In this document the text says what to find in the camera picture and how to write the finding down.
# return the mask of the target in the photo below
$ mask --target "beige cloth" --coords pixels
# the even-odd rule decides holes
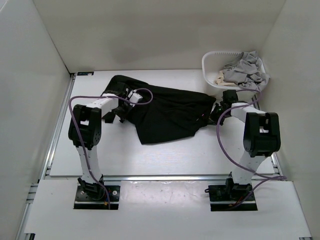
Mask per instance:
[[[228,86],[228,87],[238,87],[238,85],[236,85],[233,82],[226,82],[225,80],[225,76],[223,71],[219,71],[219,74],[216,76],[214,83],[219,85],[219,86]]]

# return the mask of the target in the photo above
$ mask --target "cable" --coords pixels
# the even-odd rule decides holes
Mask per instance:
[[[83,149],[83,154],[84,154],[84,158],[85,158],[85,163],[86,163],[86,166],[88,168],[88,171],[89,171],[89,174],[90,176],[92,177],[92,179],[100,186],[103,188],[104,192],[105,192],[105,195],[106,195],[106,200],[105,202],[108,203],[108,208],[110,210],[110,196],[109,196],[109,193],[108,193],[108,190],[106,189],[106,187],[101,183],[99,182],[95,176],[93,175],[93,173],[91,172],[91,167],[90,167],[90,163],[89,163],[89,158],[88,158],[88,154],[87,154],[87,151],[86,151],[86,147],[85,147],[85,143],[84,143],[84,140],[81,136],[81,132],[80,132],[80,129],[79,129],[79,126],[78,126],[78,123],[77,123],[77,120],[76,120],[76,117],[74,115],[74,112],[72,111],[72,101],[75,100],[75,99],[119,99],[119,100],[122,100],[122,101],[125,101],[129,104],[134,104],[134,105],[147,105],[149,103],[152,102],[152,100],[154,99],[154,95],[153,93],[147,89],[147,88],[138,88],[135,90],[135,92],[137,91],[147,91],[150,93],[150,100],[147,101],[147,102],[131,102],[125,98],[122,98],[122,97],[119,97],[119,96],[73,96],[70,98],[69,102],[68,102],[68,107],[69,107],[69,111],[70,111],[70,114],[71,114],[71,118],[72,118],[72,121],[74,123],[74,127],[75,127],[75,130],[76,130],[76,133],[79,137],[79,141],[80,141],[80,144],[82,146],[82,149]]]
[[[222,152],[224,153],[224,155],[226,156],[226,158],[227,158],[230,162],[232,162],[234,165],[236,165],[237,167],[239,167],[239,168],[241,168],[241,169],[243,169],[243,170],[246,170],[246,171],[248,171],[248,172],[254,173],[254,175],[256,175],[256,176],[259,176],[259,177],[261,177],[261,178],[265,178],[265,180],[262,180],[261,182],[259,182],[259,183],[246,195],[246,197],[244,197],[240,202],[237,201],[237,203],[236,203],[233,207],[229,208],[228,210],[232,210],[232,209],[240,206],[248,197],[250,197],[250,196],[254,193],[254,190],[255,190],[257,187],[259,187],[261,184],[265,183],[266,181],[268,181],[268,180],[286,180],[286,179],[287,179],[286,176],[273,176],[273,177],[270,177],[270,176],[262,175],[262,174],[259,174],[259,173],[255,172],[254,170],[252,170],[252,169],[250,169],[250,168],[247,168],[247,167],[244,167],[244,166],[240,165],[239,163],[237,163],[236,161],[234,161],[234,160],[229,156],[229,154],[227,153],[227,151],[225,150],[225,148],[224,148],[224,146],[223,146],[223,144],[222,144],[222,141],[221,141],[221,138],[220,138],[220,122],[221,122],[221,120],[223,119],[223,117],[224,117],[228,112],[230,112],[230,111],[233,110],[233,109],[239,109],[239,108],[243,108],[243,107],[246,107],[246,106],[251,106],[251,105],[257,103],[257,102],[261,99],[261,97],[262,97],[261,91],[256,90],[256,89],[241,89],[241,90],[237,90],[237,92],[244,92],[244,91],[251,91],[251,92],[259,93],[259,97],[258,97],[256,100],[254,100],[253,102],[246,103],[246,104],[240,105],[240,106],[233,106],[233,107],[230,107],[230,108],[228,108],[227,110],[225,110],[225,111],[221,114],[221,116],[219,117],[219,119],[218,119],[218,122],[217,122],[217,125],[216,125],[216,137],[217,137],[217,140],[218,140],[218,143],[219,143],[219,146],[220,146]]]

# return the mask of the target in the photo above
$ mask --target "white panel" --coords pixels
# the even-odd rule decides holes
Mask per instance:
[[[40,182],[26,233],[35,240],[298,240],[310,237],[292,182],[255,191],[258,211],[210,212],[196,182],[122,182],[119,210],[75,210],[75,180]]]
[[[71,72],[200,69],[260,50],[285,0],[34,0]]]
[[[69,78],[33,2],[8,0],[0,11],[1,240],[15,237]]]
[[[93,76],[77,76],[72,96],[100,96],[114,75],[125,75],[152,85],[203,92],[205,81],[201,70],[96,71]],[[90,99],[77,99],[86,105]],[[55,151],[51,176],[81,176],[80,158],[68,138],[71,115],[67,111]],[[221,127],[221,137],[228,153],[239,160],[243,154],[244,123],[229,118]],[[99,166],[104,175],[202,175],[229,174],[234,166],[221,151],[216,127],[201,128],[194,137],[163,144],[141,145],[136,128],[117,117],[113,124],[102,124],[97,147]],[[268,158],[259,173],[274,173]]]
[[[262,109],[279,114],[279,159],[320,239],[320,1],[287,0],[262,51],[271,75]]]

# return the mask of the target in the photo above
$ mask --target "pile of clothes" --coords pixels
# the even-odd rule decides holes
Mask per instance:
[[[262,60],[257,51],[242,52],[233,62],[226,64],[214,83],[220,86],[241,87],[262,91],[270,76],[261,73]]]

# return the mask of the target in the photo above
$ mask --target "white table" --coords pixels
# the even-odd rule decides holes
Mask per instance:
[[[72,96],[99,96],[115,75],[125,75],[151,85],[204,92],[201,70],[134,70],[95,71],[92,76],[77,76]],[[77,99],[75,104],[87,104],[90,99]],[[50,176],[81,176],[80,159],[72,141],[68,139],[71,115],[66,112],[58,144],[55,149]],[[228,153],[238,160],[243,154],[244,123],[228,118],[221,128],[221,138]],[[116,118],[113,124],[102,124],[98,145],[99,166],[103,175],[227,175],[234,169],[221,151],[216,127],[201,128],[194,137],[174,142],[141,145],[136,128]],[[271,159],[265,160],[259,173],[273,174]]]
[[[77,181],[42,180],[25,233],[35,240],[298,240],[310,237],[292,182],[255,191],[258,211],[211,212],[205,181],[122,181],[119,210],[73,209]]]

